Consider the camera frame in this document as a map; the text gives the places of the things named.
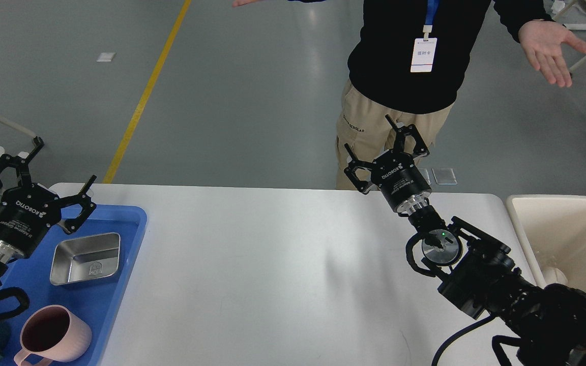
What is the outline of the person's right hand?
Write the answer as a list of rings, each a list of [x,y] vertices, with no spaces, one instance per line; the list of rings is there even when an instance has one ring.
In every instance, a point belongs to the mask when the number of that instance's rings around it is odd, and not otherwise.
[[[235,0],[234,2],[232,2],[232,7],[236,8],[259,2],[262,2],[262,0]]]

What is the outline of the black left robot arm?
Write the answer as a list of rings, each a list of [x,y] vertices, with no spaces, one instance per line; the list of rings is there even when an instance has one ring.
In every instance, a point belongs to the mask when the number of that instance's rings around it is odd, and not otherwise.
[[[66,234],[74,233],[96,209],[88,195],[96,176],[91,176],[77,194],[63,198],[32,181],[28,166],[44,141],[35,137],[33,144],[26,157],[0,157],[0,322],[30,306],[30,298],[21,288],[2,289],[1,278],[9,262],[28,259],[53,226]]]

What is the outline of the person's left hand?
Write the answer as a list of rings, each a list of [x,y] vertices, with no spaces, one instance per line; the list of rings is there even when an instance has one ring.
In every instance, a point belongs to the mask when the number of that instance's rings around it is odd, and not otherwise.
[[[572,86],[572,77],[563,56],[562,45],[586,55],[586,42],[563,25],[533,19],[523,24],[518,39],[533,69],[540,72],[547,83],[559,87]]]

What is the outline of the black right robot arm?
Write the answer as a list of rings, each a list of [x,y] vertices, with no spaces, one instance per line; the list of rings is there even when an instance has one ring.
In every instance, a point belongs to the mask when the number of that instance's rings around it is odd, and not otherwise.
[[[386,120],[396,134],[393,147],[366,162],[346,145],[344,173],[362,194],[379,189],[409,220],[416,234],[405,245],[407,262],[416,273],[440,279],[438,292],[475,320],[445,340],[431,364],[458,338],[500,318],[514,332],[491,339],[500,365],[511,364],[503,345],[516,347],[523,365],[586,365],[586,292],[563,284],[537,287],[523,278],[502,241],[458,217],[446,223],[416,167],[415,159],[429,154],[425,141],[415,125]]]

